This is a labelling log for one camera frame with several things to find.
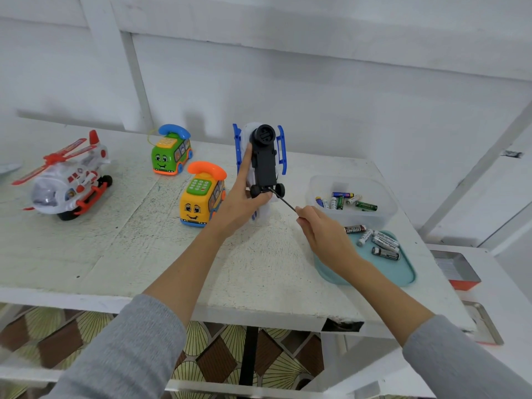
toy wheel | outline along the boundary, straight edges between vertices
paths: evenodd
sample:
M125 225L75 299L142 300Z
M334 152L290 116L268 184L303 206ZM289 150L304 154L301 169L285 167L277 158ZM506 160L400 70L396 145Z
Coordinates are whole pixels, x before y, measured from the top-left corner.
M261 194L261 187L259 185L251 185L249 188L249 194L252 199L255 199L259 194Z
M57 214L57 216L63 221L74 220L79 217L79 215L76 214L79 210L80 208L78 207L74 210L65 211L64 213L59 213Z
M284 197L285 196L285 185L283 185L282 183L277 183L275 185L275 192L279 196Z
M103 175L98 179L98 187L102 186L104 183L107 183L107 187L110 187L113 184L113 178L110 175Z

yellow toy bus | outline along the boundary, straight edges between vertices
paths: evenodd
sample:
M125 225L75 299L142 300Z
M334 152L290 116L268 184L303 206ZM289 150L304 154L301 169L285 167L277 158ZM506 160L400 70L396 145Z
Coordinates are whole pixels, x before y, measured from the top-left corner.
M184 190L179 202L181 223L191 227L205 227L216 215L226 198L226 172L207 161L192 162L188 171L196 176Z

toy phone bus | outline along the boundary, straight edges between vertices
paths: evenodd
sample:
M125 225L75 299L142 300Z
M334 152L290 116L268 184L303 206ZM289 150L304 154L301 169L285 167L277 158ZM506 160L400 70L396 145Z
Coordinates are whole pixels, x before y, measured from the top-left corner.
M164 124L158 131L164 137L152 149L153 172L161 175L182 173L186 161L193 155L190 133L175 124Z
M179 202L181 223L191 227L205 227L216 215L226 198L226 172L207 161L192 162L187 169L196 176L184 190Z

helicopter rotor blade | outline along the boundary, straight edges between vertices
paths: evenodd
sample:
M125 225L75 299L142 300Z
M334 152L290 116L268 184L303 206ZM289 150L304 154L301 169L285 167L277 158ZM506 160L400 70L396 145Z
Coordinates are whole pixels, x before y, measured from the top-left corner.
M66 146L65 148L61 148L58 152L56 152L56 154L65 155L66 153L70 153L70 151L73 151L74 149L82 145L85 141L87 141L86 138L80 138L79 140L74 141L72 144Z
M37 176L38 174L40 174L41 172L43 172L45 169L47 169L49 167L49 165L46 165L44 164L42 167L38 167L37 169L31 171L29 174L23 176L22 178L14 181L13 183L11 183L12 185L16 186L16 185L21 185L27 181L29 181L31 178Z
M65 158L66 160L69 160L70 158L73 158L73 157L76 157L77 155L80 155L80 154L86 153L87 151L90 151L90 150L92 150L92 149L95 149L96 147L98 147L98 146L96 146L96 145L87 146L87 147L85 147L85 148L82 148L81 150L76 151L75 153L71 153L70 155L65 156L64 158Z

screwdriver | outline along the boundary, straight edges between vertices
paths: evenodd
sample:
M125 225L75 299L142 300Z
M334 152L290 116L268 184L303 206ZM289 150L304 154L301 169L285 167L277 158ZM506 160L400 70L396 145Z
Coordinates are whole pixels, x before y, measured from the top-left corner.
M284 200L281 196L279 196L275 190L273 190L271 187L268 187L268 189L270 190L271 193L275 194L275 195L276 195L277 197L279 197L282 201L284 201L285 204L286 204L288 207L290 207L292 210L294 210L294 212L296 211L296 209L293 208L292 206L290 206L290 203L287 202L286 200Z

